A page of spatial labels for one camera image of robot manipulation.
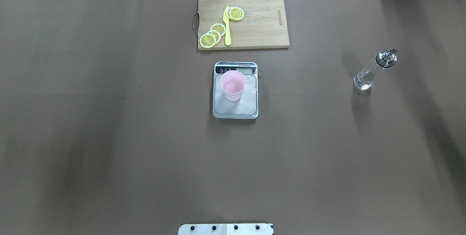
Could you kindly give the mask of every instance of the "plastic cup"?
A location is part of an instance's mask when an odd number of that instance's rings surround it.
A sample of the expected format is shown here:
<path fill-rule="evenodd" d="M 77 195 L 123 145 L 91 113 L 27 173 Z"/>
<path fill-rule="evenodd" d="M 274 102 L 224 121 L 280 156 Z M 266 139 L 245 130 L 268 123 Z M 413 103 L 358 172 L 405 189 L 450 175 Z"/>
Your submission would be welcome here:
<path fill-rule="evenodd" d="M 220 86 L 226 99 L 237 101 L 243 95 L 244 88 L 246 87 L 246 78 L 243 73 L 230 70 L 220 78 Z"/>

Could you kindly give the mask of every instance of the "wooden cutting board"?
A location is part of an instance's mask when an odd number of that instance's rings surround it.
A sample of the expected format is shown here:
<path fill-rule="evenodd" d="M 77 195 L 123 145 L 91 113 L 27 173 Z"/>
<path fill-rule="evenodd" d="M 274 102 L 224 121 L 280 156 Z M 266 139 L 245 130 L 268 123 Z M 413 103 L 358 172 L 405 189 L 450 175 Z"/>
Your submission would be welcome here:
<path fill-rule="evenodd" d="M 230 20 L 232 44 L 225 46 L 225 36 L 212 48 L 203 48 L 199 38 L 215 23 L 225 24 L 223 11 L 227 6 L 244 10 L 240 21 Z M 288 48 L 287 17 L 283 0 L 198 0 L 199 50 Z"/>

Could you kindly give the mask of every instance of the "bottle cap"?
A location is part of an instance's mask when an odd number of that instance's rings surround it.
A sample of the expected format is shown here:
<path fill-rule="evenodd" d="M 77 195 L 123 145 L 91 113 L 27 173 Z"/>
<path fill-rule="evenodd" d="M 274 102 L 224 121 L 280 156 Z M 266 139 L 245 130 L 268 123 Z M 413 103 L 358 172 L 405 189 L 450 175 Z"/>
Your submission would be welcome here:
<path fill-rule="evenodd" d="M 398 49 L 396 49 L 396 47 L 391 50 L 381 51 L 376 56 L 377 64 L 384 68 L 393 67 L 393 64 L 395 64 L 395 62 L 397 61 L 397 57 L 395 54 L 396 52 L 398 52 Z"/>

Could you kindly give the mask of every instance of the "gray table surface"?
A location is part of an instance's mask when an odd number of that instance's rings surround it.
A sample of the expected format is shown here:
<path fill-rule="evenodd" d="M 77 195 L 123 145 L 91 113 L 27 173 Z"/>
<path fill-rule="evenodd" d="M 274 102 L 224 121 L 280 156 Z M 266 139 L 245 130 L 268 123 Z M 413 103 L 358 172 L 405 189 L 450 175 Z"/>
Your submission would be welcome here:
<path fill-rule="evenodd" d="M 464 234 L 465 1 L 285 0 L 289 49 L 200 52 L 196 0 L 0 0 L 0 234 Z M 255 121 L 213 118 L 222 60 Z"/>

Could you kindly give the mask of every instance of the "knife handle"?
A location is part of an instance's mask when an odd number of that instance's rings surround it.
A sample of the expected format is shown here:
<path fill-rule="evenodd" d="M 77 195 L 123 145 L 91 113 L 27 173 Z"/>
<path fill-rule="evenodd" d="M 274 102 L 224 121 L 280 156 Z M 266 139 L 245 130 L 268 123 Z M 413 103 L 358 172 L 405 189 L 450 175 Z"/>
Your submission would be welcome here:
<path fill-rule="evenodd" d="M 232 38 L 230 36 L 230 21 L 225 22 L 225 46 L 232 44 Z"/>

